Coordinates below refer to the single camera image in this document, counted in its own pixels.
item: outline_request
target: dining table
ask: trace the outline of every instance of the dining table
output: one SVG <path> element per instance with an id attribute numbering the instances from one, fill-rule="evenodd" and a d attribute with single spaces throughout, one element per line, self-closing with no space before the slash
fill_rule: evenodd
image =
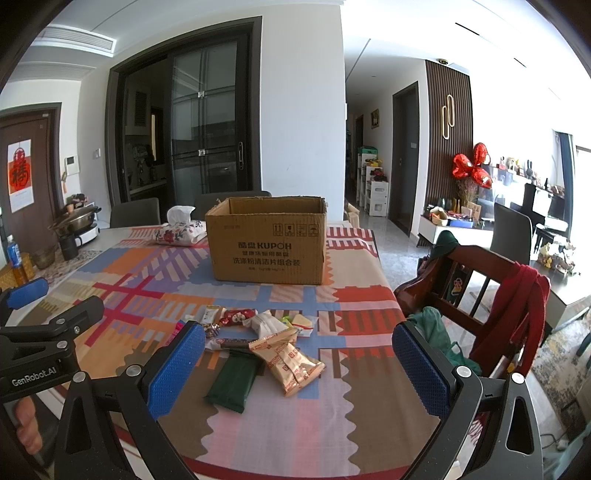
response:
<path id="1" fill-rule="evenodd" d="M 89 296 L 100 322 L 76 339 L 80 368 L 92 378 L 143 365 L 165 345 L 179 320 L 204 305 L 270 310 L 278 319 L 318 317 L 296 346 L 326 365 L 321 376 L 285 397 L 271 371 L 257 375 L 242 414 L 207 395 L 227 353 L 206 350 L 170 414 L 158 422 L 201 479 L 396 480 L 422 450 L 439 419 L 423 407 L 392 350 L 404 320 L 379 260 L 373 232 L 348 222 L 327 226 L 321 285 L 218 281 L 207 237 L 192 247 L 158 245 L 154 226 L 103 229 L 82 250 L 96 256 L 14 312 L 10 325 L 39 325 Z M 256 339 L 244 326 L 222 338 Z M 39 394 L 58 417 L 66 386 Z M 151 478 L 120 415 L 115 430 L 136 475 Z"/>

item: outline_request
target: picture frame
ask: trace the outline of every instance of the picture frame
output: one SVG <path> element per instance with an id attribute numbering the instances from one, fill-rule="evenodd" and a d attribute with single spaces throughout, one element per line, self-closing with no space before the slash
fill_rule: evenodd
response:
<path id="1" fill-rule="evenodd" d="M 379 127 L 379 108 L 371 112 L 371 128 Z"/>

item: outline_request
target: blue curtain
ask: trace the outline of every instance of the blue curtain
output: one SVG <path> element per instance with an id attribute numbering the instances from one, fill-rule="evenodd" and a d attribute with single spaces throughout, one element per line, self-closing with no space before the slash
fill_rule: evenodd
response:
<path id="1" fill-rule="evenodd" d="M 562 175 L 564 177 L 564 221 L 569 224 L 566 238 L 570 238 L 573 226 L 573 190 L 574 190 L 574 149 L 573 136 L 558 133 L 560 141 L 560 155 L 562 156 Z"/>

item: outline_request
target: red scarf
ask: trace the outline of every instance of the red scarf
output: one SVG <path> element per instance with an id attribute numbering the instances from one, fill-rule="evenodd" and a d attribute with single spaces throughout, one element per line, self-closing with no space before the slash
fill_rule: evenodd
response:
<path id="1" fill-rule="evenodd" d="M 482 368 L 483 377 L 491 375 L 509 343 L 525 346 L 515 371 L 527 375 L 544 334 L 549 294 L 547 277 L 528 265 L 513 264 L 470 352 L 470 359 Z"/>

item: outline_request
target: blue box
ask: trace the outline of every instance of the blue box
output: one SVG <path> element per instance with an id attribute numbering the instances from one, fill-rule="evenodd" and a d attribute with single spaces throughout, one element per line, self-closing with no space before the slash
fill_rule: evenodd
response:
<path id="1" fill-rule="evenodd" d="M 447 226 L 457 226 L 458 228 L 472 228 L 474 222 L 471 220 L 449 220 Z"/>

